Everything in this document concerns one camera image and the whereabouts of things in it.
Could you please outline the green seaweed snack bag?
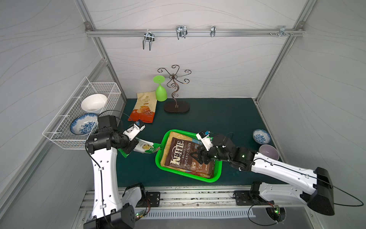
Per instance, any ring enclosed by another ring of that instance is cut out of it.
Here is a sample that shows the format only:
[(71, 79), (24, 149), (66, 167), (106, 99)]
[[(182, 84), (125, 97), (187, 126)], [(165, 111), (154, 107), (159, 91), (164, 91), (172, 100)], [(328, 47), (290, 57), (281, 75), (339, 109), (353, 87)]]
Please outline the green seaweed snack bag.
[(161, 148), (161, 144), (149, 142), (136, 137), (126, 148), (118, 149), (118, 151), (123, 155), (123, 157), (127, 158), (132, 152), (154, 154), (161, 150)]

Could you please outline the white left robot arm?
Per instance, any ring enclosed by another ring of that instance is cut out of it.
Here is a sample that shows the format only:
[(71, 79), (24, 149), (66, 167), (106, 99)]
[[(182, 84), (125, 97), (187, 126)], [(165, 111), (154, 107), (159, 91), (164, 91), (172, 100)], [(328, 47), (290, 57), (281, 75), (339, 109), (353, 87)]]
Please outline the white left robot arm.
[(98, 130), (85, 142), (94, 173), (94, 203), (91, 218), (85, 229), (132, 229), (135, 226), (135, 208), (146, 198), (144, 186), (136, 184), (120, 196), (118, 192), (116, 159), (119, 151), (130, 154), (144, 143), (137, 138), (145, 123), (138, 120), (127, 130), (118, 130), (113, 115), (98, 117)]

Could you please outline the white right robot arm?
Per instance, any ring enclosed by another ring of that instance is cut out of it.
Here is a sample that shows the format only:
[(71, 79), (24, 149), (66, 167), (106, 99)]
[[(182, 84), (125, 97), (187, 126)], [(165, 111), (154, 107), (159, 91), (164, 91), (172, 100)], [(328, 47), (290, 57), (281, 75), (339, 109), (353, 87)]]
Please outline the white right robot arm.
[(225, 161), (239, 171), (264, 174), (284, 182), (283, 185), (274, 185), (255, 181), (245, 198), (250, 204), (287, 201), (307, 205), (323, 215), (335, 214), (332, 181), (326, 169), (303, 169), (273, 160), (259, 152), (236, 147), (230, 138), (222, 134), (210, 138), (207, 132), (200, 132), (196, 137), (203, 143), (194, 156), (199, 163)]

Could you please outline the brown Kettle chips bag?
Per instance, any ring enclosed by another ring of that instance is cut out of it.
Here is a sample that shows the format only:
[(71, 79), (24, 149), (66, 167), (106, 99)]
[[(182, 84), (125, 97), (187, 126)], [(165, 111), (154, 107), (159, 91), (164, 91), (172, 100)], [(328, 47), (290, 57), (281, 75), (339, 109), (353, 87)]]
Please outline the brown Kettle chips bag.
[(202, 142), (187, 136), (172, 137), (168, 140), (162, 167), (181, 171), (195, 176), (212, 178), (214, 174), (214, 162), (200, 164), (191, 154), (196, 154)]

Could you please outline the blue Sea Salt chips bag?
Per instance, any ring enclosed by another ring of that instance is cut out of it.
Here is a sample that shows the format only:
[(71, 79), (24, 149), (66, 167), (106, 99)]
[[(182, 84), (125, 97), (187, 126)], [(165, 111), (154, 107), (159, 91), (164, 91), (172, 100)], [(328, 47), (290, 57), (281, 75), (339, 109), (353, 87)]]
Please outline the blue Sea Salt chips bag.
[(197, 167), (197, 161), (190, 154), (197, 152), (201, 145), (202, 142), (197, 139), (171, 132), (160, 165), (175, 170), (194, 171)]

